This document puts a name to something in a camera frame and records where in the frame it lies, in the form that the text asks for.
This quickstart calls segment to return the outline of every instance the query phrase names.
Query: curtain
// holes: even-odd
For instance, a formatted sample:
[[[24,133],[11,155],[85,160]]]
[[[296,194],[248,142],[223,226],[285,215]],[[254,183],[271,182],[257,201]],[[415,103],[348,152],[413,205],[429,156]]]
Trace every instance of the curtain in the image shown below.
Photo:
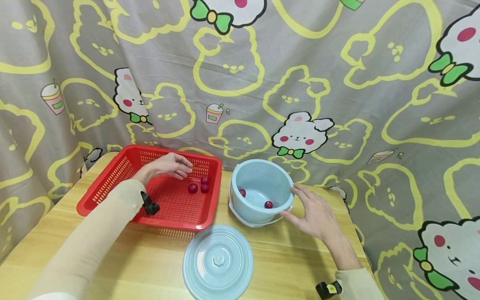
[[[0,16],[0,258],[104,153],[147,144],[337,191],[386,299],[480,299],[477,3],[19,0]]]

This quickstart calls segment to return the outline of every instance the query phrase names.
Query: wooden table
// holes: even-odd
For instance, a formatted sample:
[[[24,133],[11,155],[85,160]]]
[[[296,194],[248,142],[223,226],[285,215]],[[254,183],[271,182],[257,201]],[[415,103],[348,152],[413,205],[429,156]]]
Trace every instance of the wooden table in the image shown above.
[[[0,266],[0,298],[25,299],[47,262],[80,224],[76,204],[102,169],[116,155],[104,155],[63,199],[20,242]],[[318,300],[315,285],[333,281],[335,264],[325,245],[300,232],[286,220],[263,228],[242,225],[229,211],[231,172],[223,171],[215,224],[237,228],[250,242],[254,269],[243,300]],[[370,270],[365,253],[340,197],[309,187],[325,197],[361,263]],[[301,216],[298,198],[293,213]],[[192,232],[129,224],[100,265],[86,299],[193,299],[183,283],[182,259]]]

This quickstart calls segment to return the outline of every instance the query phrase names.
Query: red basket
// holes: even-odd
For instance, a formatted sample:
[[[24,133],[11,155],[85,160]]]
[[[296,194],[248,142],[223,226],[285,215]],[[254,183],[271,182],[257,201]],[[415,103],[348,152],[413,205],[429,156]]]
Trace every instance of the red basket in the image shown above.
[[[185,156],[193,164],[193,171],[184,180],[169,175],[152,178],[146,191],[160,205],[160,211],[149,216],[142,208],[132,222],[181,230],[200,231],[207,228],[213,222],[218,202],[222,161],[214,156],[143,145],[126,146],[110,161],[80,199],[77,212],[87,216],[117,184],[132,178],[143,165],[169,152]],[[190,184],[200,186],[201,177],[209,178],[209,191],[201,193],[199,188],[195,194],[188,193]]]

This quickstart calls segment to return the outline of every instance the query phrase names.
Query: sleeve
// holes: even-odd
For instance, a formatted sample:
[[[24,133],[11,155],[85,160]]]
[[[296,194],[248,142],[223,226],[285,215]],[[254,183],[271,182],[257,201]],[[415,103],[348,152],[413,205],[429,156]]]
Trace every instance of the sleeve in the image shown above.
[[[142,207],[140,191],[145,187],[137,180],[119,183],[67,238],[28,299],[49,293],[81,299],[101,260]]]
[[[373,277],[365,268],[337,271],[335,277],[342,286],[341,300],[384,300]]]

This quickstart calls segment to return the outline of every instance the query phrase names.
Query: blue plastic bucket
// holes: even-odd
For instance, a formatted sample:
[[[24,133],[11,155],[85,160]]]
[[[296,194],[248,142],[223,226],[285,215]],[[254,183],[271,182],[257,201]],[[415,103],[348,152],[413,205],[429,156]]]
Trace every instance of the blue plastic bucket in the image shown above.
[[[230,181],[229,207],[243,224],[255,228],[272,224],[282,217],[282,210],[292,209],[293,181],[281,167],[263,159],[250,159],[238,164]],[[246,192],[245,197],[240,189]],[[273,208],[265,208],[271,201]]]

